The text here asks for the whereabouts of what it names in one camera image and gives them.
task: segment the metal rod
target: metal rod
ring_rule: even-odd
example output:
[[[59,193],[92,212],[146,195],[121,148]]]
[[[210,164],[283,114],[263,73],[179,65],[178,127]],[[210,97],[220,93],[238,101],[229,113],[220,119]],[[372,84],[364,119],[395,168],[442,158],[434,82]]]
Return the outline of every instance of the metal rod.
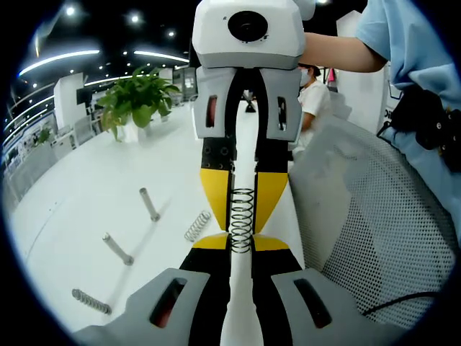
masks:
[[[105,303],[98,301],[97,299],[88,296],[85,292],[75,288],[72,290],[72,296],[77,300],[82,302],[83,304],[96,309],[97,311],[101,311],[103,314],[110,315],[112,313],[112,309]]]
[[[107,246],[118,256],[122,259],[123,263],[125,265],[132,265],[133,262],[135,261],[133,257],[131,257],[129,254],[126,254],[115,242],[115,240],[110,236],[110,234],[106,233],[103,237],[102,240],[104,240],[104,243],[107,244]]]
[[[157,210],[153,207],[152,200],[149,197],[149,193],[147,192],[147,189],[143,187],[142,189],[139,190],[139,193],[141,197],[143,198],[144,204],[146,205],[146,208],[151,215],[151,220],[152,221],[158,221],[160,218],[160,214],[157,213]]]

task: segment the face mask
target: face mask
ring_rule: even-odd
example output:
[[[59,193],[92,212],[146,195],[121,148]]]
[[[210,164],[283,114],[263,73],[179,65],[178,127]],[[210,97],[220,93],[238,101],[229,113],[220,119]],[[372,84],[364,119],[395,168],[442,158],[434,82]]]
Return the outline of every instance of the face mask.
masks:
[[[300,82],[300,86],[301,86],[301,87],[305,86],[309,81],[310,81],[309,70],[307,70],[306,68],[303,68],[303,69],[301,70],[301,82]]]

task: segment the metal spring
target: metal spring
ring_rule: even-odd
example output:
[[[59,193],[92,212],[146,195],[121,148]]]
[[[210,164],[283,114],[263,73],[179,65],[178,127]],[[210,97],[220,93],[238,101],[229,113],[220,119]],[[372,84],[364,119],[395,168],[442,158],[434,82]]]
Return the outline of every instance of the metal spring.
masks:
[[[101,311],[103,314],[110,315],[112,313],[112,309],[110,308],[110,306],[98,301],[97,299],[95,299],[95,298],[93,298],[91,296],[88,296],[85,292],[82,292],[79,289],[76,289],[76,288],[73,289],[72,290],[72,296],[77,301],[80,301],[83,304],[85,304],[85,305],[87,305],[87,306],[89,306],[89,307],[91,307],[93,309]]]
[[[189,227],[187,232],[184,234],[184,238],[193,243],[198,238],[200,232],[202,231],[203,227],[205,227],[210,218],[210,213],[205,210],[202,211],[195,219],[194,223]]]
[[[233,252],[243,254],[250,251],[253,234],[254,190],[234,189],[230,207],[230,243]]]

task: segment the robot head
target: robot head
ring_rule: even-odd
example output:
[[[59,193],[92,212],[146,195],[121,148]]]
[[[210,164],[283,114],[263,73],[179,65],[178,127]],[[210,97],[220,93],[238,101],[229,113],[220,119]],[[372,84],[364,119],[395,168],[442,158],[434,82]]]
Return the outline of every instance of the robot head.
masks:
[[[206,68],[295,68],[305,47],[300,9],[303,19],[310,19],[315,0],[203,0],[192,33],[200,63]]]

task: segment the yellow panel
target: yellow panel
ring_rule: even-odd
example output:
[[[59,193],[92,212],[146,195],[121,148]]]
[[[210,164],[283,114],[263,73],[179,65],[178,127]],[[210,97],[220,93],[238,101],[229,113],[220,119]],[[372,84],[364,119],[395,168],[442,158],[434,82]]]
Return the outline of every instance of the yellow panel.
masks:
[[[263,236],[261,234],[255,234],[253,238],[256,251],[289,249],[288,245],[279,239]]]
[[[206,236],[194,244],[196,249],[225,249],[225,243],[228,240],[228,233],[215,234],[214,236]]]
[[[200,170],[200,178],[202,185],[205,189],[205,194],[210,203],[211,209],[215,214],[219,227],[225,231],[226,217],[227,217],[227,201],[228,201],[228,184],[229,184],[229,171],[218,169]]]
[[[258,172],[255,233],[261,232],[279,202],[288,181],[288,173]]]

